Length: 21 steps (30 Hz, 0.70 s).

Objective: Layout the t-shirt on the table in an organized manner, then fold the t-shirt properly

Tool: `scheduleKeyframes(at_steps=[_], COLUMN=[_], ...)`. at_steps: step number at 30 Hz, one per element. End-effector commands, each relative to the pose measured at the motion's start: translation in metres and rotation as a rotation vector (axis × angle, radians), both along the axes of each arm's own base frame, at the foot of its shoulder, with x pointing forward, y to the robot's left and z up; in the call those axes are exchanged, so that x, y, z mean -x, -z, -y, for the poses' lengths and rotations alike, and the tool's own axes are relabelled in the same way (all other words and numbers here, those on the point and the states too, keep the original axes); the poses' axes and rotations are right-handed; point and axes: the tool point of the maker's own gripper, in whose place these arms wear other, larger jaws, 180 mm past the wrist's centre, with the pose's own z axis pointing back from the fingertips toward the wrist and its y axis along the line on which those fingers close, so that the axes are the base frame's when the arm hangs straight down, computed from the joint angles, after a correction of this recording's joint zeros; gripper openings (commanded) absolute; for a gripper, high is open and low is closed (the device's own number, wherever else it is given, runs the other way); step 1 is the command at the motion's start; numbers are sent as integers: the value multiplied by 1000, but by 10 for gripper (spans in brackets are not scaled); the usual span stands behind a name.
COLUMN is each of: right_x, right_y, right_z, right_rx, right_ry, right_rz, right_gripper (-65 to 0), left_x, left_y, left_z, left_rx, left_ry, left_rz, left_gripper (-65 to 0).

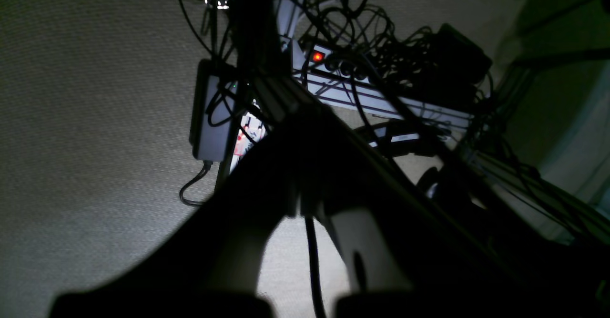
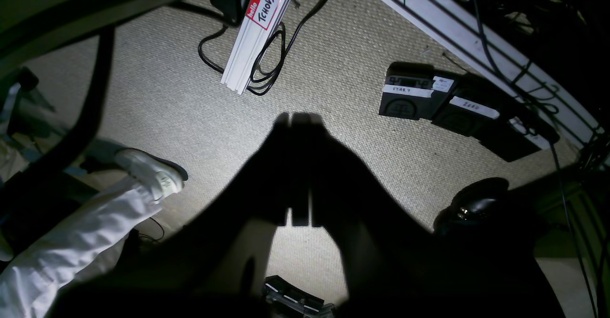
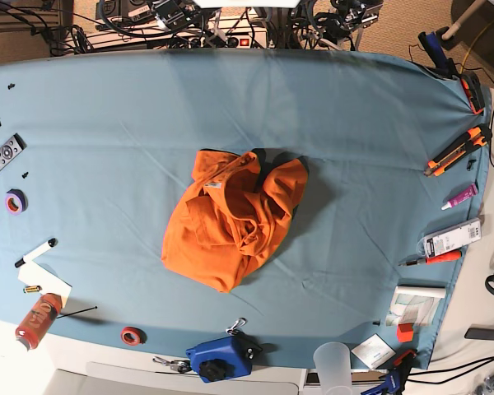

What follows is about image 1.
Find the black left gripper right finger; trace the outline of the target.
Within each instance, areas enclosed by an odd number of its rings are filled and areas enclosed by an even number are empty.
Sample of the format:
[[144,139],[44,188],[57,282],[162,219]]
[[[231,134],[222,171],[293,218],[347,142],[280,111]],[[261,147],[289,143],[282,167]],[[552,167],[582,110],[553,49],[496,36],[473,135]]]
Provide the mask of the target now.
[[348,155],[346,175],[331,179],[316,170],[318,188],[308,204],[329,230],[343,256],[393,261],[406,285],[373,288],[373,267],[355,268],[363,298],[406,294],[423,314],[469,318],[607,318],[609,316],[609,223],[600,213],[545,181],[540,194],[519,175],[527,196],[578,241],[565,246],[547,240],[492,188],[433,136],[405,106],[403,123],[420,135],[444,162],[432,197],[417,188],[392,159],[363,142],[320,103],[302,105],[296,118],[310,133],[304,145],[322,164],[331,148]]

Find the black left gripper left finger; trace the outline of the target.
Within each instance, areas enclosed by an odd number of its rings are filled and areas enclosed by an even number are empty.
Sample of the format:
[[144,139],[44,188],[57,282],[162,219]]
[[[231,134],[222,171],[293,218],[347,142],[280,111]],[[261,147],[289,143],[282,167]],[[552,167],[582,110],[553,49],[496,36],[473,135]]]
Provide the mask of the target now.
[[279,223],[296,215],[305,134],[271,133],[161,246],[119,277],[58,296],[51,318],[272,318],[257,295]]

